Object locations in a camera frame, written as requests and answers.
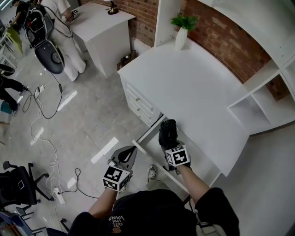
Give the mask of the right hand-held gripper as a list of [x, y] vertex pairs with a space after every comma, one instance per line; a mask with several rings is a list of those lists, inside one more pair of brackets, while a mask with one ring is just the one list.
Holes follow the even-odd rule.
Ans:
[[163, 166], [163, 168], [167, 171], [175, 171], [177, 175], [180, 175], [180, 171], [178, 167], [184, 165], [188, 168], [191, 168], [191, 158], [190, 154], [186, 149], [186, 145], [178, 145], [177, 147], [167, 149], [162, 146], [162, 151], [165, 155], [165, 160], [168, 164], [168, 167]]

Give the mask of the white power strip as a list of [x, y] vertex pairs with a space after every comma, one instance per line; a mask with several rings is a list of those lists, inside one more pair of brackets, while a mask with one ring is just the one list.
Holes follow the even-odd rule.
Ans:
[[57, 200], [59, 201], [59, 203], [60, 203], [61, 205], [64, 205], [64, 204], [65, 204], [65, 200], [64, 200], [64, 198], [63, 198], [63, 196], [62, 196], [62, 194], [61, 194], [61, 192], [60, 192], [60, 190], [59, 190], [58, 187], [53, 188], [53, 190], [52, 190], [52, 195], [53, 195], [53, 197], [54, 197], [55, 199], [57, 199]]

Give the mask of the small white writing table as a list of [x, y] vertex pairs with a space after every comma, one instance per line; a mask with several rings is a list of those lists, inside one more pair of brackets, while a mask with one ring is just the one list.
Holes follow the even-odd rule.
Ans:
[[131, 52], [128, 21], [135, 16], [124, 11], [109, 15], [106, 9], [93, 2], [81, 5], [71, 30], [84, 42], [96, 68], [109, 77], [117, 71], [121, 58]]

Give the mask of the black cloth item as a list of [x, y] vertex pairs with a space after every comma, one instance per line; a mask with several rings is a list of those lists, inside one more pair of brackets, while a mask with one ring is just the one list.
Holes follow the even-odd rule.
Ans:
[[178, 146], [177, 124], [174, 119], [168, 119], [160, 124], [159, 144], [165, 149], [172, 149]]

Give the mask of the white desk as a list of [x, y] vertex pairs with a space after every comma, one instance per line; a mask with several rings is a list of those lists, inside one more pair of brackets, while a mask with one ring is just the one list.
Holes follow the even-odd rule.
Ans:
[[248, 132], [228, 107], [233, 74], [202, 47], [174, 41], [153, 47], [119, 70], [155, 110], [174, 119], [182, 131], [221, 171], [228, 175], [237, 162]]

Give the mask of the small white drawer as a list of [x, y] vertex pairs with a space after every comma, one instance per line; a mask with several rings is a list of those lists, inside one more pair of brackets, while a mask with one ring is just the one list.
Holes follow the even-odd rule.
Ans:
[[153, 112], [153, 106], [139, 92], [137, 92], [129, 83], [127, 83], [127, 91], [135, 98], [136, 102], [141, 102], [150, 112]]
[[137, 113], [141, 112], [148, 120], [152, 120], [152, 113], [140, 102], [136, 101], [134, 97], [128, 95], [127, 101], [130, 107]]
[[143, 111], [140, 107], [137, 107], [133, 103], [130, 103], [130, 109], [136, 114], [138, 118], [140, 118], [146, 125], [151, 126], [152, 120], [151, 117]]

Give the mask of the white shade table lamp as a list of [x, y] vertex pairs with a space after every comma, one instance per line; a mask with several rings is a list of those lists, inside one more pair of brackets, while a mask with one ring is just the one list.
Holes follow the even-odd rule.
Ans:
[[115, 15], [115, 14], [117, 14], [119, 12], [119, 10], [117, 8], [117, 5], [114, 3], [113, 0], [104, 0], [104, 1], [110, 3], [110, 8], [107, 11], [108, 15]]

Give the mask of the person's right forearm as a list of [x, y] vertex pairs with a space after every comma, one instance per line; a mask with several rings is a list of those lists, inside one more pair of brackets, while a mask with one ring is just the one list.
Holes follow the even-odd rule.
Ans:
[[186, 189], [189, 191], [194, 203], [196, 204], [201, 197], [210, 189], [189, 167], [180, 165], [177, 167], [180, 171]]

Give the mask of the person's black t-shirt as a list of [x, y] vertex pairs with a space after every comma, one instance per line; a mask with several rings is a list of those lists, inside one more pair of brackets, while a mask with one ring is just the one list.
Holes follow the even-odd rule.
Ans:
[[217, 226], [226, 236], [240, 236], [239, 220], [222, 189], [209, 189], [194, 211], [172, 191], [140, 191], [116, 201], [112, 212], [97, 219], [80, 213], [69, 232], [50, 229], [50, 236], [200, 236]]

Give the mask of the person's grey sneaker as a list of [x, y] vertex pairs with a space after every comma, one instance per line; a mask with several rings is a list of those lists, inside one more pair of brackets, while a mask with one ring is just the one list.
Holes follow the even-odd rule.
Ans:
[[148, 170], [147, 170], [147, 184], [150, 181], [156, 180], [158, 174], [158, 169], [156, 165], [150, 165]]

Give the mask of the brown bag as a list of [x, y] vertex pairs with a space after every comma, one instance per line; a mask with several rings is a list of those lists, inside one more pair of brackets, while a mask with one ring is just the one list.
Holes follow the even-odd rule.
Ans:
[[123, 68], [125, 65], [133, 61], [137, 57], [136, 50], [131, 51], [130, 54], [124, 56], [120, 59], [120, 61], [117, 63], [117, 71], [119, 71], [121, 68]]

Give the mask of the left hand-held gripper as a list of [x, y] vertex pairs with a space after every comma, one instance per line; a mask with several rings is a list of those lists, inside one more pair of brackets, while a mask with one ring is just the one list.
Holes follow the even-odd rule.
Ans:
[[108, 160], [108, 168], [103, 176], [103, 186], [108, 189], [121, 191], [129, 182], [132, 167], [137, 156], [136, 146], [126, 146], [116, 150]]

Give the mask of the person's left forearm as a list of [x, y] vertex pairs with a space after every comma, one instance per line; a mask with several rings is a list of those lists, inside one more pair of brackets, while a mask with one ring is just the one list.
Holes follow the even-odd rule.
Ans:
[[112, 211], [117, 195], [117, 191], [106, 188], [88, 212], [95, 218], [104, 219]]

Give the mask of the person's olive trouser leg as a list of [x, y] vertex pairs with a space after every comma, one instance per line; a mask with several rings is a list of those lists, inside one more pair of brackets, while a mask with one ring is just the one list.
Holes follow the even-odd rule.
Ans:
[[170, 188], [161, 180], [150, 179], [146, 185], [147, 190], [153, 191], [158, 189], [170, 190]]

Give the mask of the white hutch shelf unit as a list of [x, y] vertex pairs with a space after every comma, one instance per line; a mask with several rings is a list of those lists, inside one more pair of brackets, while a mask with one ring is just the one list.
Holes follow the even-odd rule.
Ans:
[[155, 45], [178, 14], [199, 19], [188, 38], [237, 78], [227, 107], [249, 134], [295, 122], [295, 0], [159, 0]]

